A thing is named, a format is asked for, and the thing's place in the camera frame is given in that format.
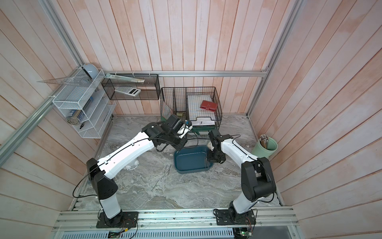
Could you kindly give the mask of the teal plastic storage box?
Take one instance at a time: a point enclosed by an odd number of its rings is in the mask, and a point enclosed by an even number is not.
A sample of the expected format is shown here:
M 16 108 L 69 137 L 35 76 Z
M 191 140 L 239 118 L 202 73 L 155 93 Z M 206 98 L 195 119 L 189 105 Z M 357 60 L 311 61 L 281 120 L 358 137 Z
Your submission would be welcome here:
M 188 174 L 208 171 L 213 167 L 205 168 L 205 158 L 210 149 L 205 146 L 197 146 L 194 148 L 183 148 L 174 153 L 174 166 L 178 173 Z

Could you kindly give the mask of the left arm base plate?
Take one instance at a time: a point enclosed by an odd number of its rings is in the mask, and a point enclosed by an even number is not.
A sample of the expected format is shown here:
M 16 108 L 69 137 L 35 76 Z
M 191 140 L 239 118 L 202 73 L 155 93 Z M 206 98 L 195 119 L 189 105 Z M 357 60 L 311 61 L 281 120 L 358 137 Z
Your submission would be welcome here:
M 120 212 L 109 219 L 104 212 L 99 213 L 96 228 L 135 228 L 137 227 L 138 212 Z

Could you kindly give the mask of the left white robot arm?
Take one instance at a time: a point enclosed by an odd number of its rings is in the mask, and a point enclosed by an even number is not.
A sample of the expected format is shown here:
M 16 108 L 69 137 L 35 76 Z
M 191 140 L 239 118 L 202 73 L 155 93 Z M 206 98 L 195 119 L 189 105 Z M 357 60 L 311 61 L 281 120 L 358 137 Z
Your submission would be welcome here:
M 147 124 L 132 140 L 111 154 L 87 161 L 88 179 L 106 218 L 112 220 L 122 212 L 116 197 L 118 186 L 114 177 L 126 166 L 133 165 L 139 156 L 161 144 L 182 149 L 187 143 L 186 134 L 192 128 L 190 121 L 171 115 L 166 121 Z

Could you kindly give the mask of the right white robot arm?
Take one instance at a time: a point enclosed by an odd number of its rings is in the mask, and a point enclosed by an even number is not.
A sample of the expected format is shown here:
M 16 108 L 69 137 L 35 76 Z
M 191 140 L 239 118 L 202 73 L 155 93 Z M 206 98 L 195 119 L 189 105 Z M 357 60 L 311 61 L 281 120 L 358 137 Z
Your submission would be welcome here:
M 221 135 L 217 129 L 209 132 L 212 150 L 207 160 L 224 163 L 229 156 L 241 169 L 241 194 L 230 203 L 232 218 L 243 215 L 258 202 L 276 193 L 276 183 L 270 162 L 265 157 L 257 157 L 241 147 L 233 136 Z

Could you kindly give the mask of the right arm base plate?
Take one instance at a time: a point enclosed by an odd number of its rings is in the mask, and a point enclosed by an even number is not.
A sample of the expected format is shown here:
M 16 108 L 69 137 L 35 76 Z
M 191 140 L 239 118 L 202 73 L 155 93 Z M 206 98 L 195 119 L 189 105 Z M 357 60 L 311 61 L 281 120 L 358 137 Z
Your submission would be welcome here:
M 214 209 L 213 214 L 218 226 L 256 225 L 256 216 L 252 210 L 243 214 L 238 214 L 233 208 L 227 210 Z

